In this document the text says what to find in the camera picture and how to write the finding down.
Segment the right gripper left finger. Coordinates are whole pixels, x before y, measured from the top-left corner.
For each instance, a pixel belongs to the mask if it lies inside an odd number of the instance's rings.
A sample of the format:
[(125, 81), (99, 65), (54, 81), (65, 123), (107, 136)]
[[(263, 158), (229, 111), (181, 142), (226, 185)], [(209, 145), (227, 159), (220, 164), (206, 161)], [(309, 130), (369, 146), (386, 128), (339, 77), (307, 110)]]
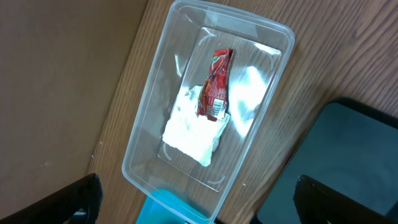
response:
[(1, 219), (1, 223), (95, 224), (103, 200), (98, 174), (92, 173), (28, 207)]

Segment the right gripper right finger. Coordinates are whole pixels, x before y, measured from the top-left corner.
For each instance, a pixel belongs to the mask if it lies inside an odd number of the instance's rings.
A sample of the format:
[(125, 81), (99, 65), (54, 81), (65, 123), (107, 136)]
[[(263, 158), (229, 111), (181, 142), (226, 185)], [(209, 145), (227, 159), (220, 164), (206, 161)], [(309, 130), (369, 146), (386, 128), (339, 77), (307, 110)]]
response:
[(381, 215), (307, 175), (298, 178), (293, 200), (299, 220), (304, 224), (397, 223), (397, 204), (386, 215)]

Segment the white paper napkin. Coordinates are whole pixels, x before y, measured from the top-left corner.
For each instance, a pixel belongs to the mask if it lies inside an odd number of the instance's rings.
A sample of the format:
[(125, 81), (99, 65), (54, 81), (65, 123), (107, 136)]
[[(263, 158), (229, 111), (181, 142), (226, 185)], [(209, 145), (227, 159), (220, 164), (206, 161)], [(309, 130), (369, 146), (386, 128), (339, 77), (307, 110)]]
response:
[(180, 89), (162, 140), (207, 167), (211, 164), (212, 153), (218, 147), (230, 115), (226, 113), (217, 121), (198, 115), (201, 89), (201, 86)]

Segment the red snack wrapper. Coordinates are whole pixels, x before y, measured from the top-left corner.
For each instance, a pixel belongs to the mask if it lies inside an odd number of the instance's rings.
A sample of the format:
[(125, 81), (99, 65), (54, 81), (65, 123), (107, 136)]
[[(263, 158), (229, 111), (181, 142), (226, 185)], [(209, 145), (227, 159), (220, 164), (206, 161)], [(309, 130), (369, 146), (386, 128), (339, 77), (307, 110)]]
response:
[(214, 52), (209, 74), (198, 97), (197, 115), (210, 121), (222, 120), (228, 105), (228, 76), (233, 49), (218, 49)]

